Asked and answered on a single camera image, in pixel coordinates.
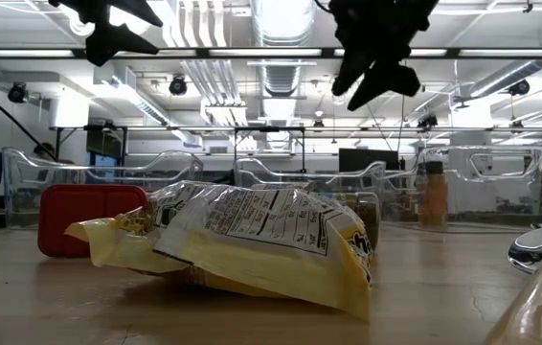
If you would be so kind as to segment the black overhead beam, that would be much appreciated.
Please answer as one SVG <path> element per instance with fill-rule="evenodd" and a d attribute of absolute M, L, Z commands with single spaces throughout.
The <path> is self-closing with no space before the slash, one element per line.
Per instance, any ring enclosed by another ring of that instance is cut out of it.
<path fill-rule="evenodd" d="M 155 55 L 119 52 L 115 59 L 339 59 L 340 48 L 165 48 Z M 0 59 L 86 59 L 83 49 L 0 48 Z M 542 48 L 414 48 L 410 59 L 542 59 Z"/>

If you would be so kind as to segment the dark wall screen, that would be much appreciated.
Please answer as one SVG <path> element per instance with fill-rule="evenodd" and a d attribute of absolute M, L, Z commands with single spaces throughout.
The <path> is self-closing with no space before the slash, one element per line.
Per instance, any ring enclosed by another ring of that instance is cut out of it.
<path fill-rule="evenodd" d="M 86 131 L 86 152 L 90 165 L 123 166 L 127 137 L 126 127 L 89 127 Z"/>

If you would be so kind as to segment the orange spice bottle black cap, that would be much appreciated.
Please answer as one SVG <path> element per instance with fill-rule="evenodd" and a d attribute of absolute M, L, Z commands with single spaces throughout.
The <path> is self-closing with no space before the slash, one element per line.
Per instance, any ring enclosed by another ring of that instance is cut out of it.
<path fill-rule="evenodd" d="M 418 222 L 425 227 L 443 227 L 447 222 L 447 183 L 441 161 L 418 165 Z"/>

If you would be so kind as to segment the green-label spice jar black cap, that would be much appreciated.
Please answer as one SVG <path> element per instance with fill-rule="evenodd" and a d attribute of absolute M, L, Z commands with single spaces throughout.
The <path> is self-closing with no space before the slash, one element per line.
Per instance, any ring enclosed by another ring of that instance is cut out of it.
<path fill-rule="evenodd" d="M 371 245 L 371 251 L 374 252 L 378 243 L 380 226 L 379 208 L 381 206 L 381 201 L 377 194 L 370 192 L 337 193 L 334 194 L 333 197 L 351 208 L 363 221 Z"/>

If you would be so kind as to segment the clear plastic bin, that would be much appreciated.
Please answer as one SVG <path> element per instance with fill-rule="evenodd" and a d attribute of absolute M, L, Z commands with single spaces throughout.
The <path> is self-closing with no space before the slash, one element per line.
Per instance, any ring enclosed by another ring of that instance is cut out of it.
<path fill-rule="evenodd" d="M 296 182 L 325 181 L 333 186 L 332 193 L 370 192 L 381 195 L 387 187 L 386 164 L 371 163 L 358 172 L 273 172 L 259 159 L 239 158 L 234 165 L 235 183 L 249 189 L 291 189 Z"/>
<path fill-rule="evenodd" d="M 6 224 L 10 229 L 35 229 L 43 192 L 59 184 L 121 184 L 156 191 L 182 180 L 202 178 L 204 163 L 192 153 L 167 150 L 141 167 L 81 166 L 45 161 L 4 148 L 3 181 Z"/>
<path fill-rule="evenodd" d="M 418 165 L 443 163 L 447 183 L 447 222 L 418 222 Z M 386 175 L 382 218 L 423 229 L 454 225 L 530 225 L 542 222 L 541 146 L 447 146 L 423 149 L 410 170 Z"/>

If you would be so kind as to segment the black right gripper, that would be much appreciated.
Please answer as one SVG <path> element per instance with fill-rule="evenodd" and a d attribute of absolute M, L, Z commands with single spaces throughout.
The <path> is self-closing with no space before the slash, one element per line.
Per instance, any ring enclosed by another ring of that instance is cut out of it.
<path fill-rule="evenodd" d="M 408 97 L 417 94 L 420 81 L 416 71 L 397 61 L 411 55 L 412 40 L 417 33 L 428 30 L 429 16 L 439 1 L 329 1 L 328 9 L 337 25 L 335 37 L 344 49 L 332 94 L 345 94 L 364 75 L 350 99 L 349 111 L 389 91 Z"/>

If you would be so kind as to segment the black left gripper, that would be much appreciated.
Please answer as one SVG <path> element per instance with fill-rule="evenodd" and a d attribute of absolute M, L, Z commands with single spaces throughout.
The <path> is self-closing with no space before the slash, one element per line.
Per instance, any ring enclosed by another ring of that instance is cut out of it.
<path fill-rule="evenodd" d="M 127 20 L 123 15 L 123 13 L 128 13 L 150 25 L 162 27 L 163 21 L 147 3 L 147 0 L 107 1 L 109 22 L 112 25 L 100 23 L 108 21 L 108 5 L 105 0 L 48 0 L 48 3 L 55 8 L 63 6 L 75 11 L 79 21 L 84 24 L 96 24 L 94 32 L 85 40 L 87 60 L 96 66 L 103 66 L 119 52 L 156 55 L 159 49 L 131 32 L 125 25 Z"/>

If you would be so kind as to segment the person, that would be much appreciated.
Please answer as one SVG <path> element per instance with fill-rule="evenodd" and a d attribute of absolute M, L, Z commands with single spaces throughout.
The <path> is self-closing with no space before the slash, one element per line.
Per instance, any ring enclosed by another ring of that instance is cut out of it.
<path fill-rule="evenodd" d="M 34 156 L 38 159 L 45 161 L 55 161 L 56 160 L 56 150 L 54 146 L 48 142 L 40 143 L 36 145 L 33 150 Z"/>

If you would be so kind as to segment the red plastic container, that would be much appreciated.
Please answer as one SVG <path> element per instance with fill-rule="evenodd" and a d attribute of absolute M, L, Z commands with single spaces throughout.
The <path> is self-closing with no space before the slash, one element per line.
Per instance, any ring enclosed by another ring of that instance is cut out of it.
<path fill-rule="evenodd" d="M 65 234 L 74 222 L 113 218 L 147 202 L 147 193 L 133 185 L 59 184 L 41 196 L 37 247 L 50 258 L 86 258 L 86 241 Z"/>

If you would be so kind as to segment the silver ventilation duct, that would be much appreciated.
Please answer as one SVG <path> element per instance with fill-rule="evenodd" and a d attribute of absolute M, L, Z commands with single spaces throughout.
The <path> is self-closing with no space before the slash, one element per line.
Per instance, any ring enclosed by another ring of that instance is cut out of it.
<path fill-rule="evenodd" d="M 311 42 L 313 0 L 250 0 L 250 5 L 254 37 L 260 47 L 304 47 Z M 269 125 L 291 125 L 302 68 L 299 59 L 265 60 L 259 68 L 262 114 Z"/>

